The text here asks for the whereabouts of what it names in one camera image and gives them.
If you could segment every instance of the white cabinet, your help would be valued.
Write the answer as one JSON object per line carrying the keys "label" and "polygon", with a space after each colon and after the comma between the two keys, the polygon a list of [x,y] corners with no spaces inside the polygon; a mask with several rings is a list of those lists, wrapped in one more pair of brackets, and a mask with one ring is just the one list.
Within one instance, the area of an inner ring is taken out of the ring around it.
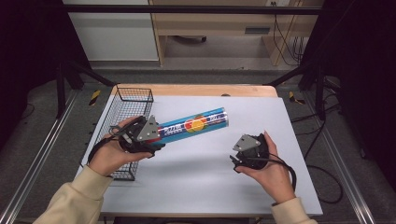
{"label": "white cabinet", "polygon": [[[146,0],[64,0],[65,4],[147,5]],[[149,13],[69,13],[90,61],[158,61]]]}

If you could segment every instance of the hand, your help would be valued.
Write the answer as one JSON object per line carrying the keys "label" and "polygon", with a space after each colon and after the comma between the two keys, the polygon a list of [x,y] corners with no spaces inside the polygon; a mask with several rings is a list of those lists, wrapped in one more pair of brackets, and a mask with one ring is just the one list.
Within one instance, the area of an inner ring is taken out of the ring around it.
{"label": "hand", "polygon": [[[120,127],[130,123],[137,117],[130,117],[119,123]],[[106,134],[104,138],[110,137],[110,134]],[[112,140],[104,144],[93,156],[90,164],[88,165],[99,175],[108,176],[117,171],[122,165],[132,162],[140,161],[145,158],[151,157],[149,152],[138,152],[138,153],[127,153],[123,150],[119,144],[119,141]]]}
{"label": "hand", "polygon": [[[270,154],[277,156],[276,144],[270,135],[264,132],[264,137]],[[269,159],[279,160],[272,155]],[[254,178],[277,203],[284,203],[296,197],[290,183],[289,171],[283,165],[269,161],[261,170],[250,169],[246,166],[238,166],[235,170]]]}

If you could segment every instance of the left hand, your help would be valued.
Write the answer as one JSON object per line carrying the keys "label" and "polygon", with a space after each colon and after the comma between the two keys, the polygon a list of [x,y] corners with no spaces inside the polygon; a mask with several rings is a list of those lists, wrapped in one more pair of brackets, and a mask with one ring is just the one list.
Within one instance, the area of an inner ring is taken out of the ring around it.
{"label": "left hand", "polygon": [[[130,123],[137,117],[130,117],[119,122],[119,126]],[[110,134],[106,134],[104,138],[110,137]],[[132,162],[140,161],[145,158],[151,157],[152,154],[149,152],[138,152],[138,153],[128,153],[123,150],[117,139],[111,140],[102,146],[93,156],[90,164],[88,165],[97,174],[108,176],[117,171],[122,165]]]}

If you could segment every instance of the right hand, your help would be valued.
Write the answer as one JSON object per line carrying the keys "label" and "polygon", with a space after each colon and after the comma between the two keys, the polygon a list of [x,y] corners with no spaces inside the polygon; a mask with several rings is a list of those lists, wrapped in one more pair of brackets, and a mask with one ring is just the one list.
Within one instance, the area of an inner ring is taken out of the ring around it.
{"label": "right hand", "polygon": [[[264,132],[264,137],[270,154],[277,156],[276,144],[270,135]],[[272,155],[269,159],[278,161],[278,158]],[[284,203],[296,197],[290,183],[289,171],[283,165],[269,161],[261,170],[250,169],[246,166],[238,166],[235,170],[259,182],[277,203]]]}

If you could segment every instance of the blue can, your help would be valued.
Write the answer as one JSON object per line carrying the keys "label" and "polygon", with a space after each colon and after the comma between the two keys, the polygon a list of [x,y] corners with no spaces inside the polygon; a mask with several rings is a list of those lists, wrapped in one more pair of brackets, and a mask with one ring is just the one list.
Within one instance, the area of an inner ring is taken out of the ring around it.
{"label": "blue can", "polygon": [[176,119],[158,125],[159,138],[148,143],[167,144],[180,139],[211,132],[228,126],[228,116],[224,108],[206,111],[197,115]]}

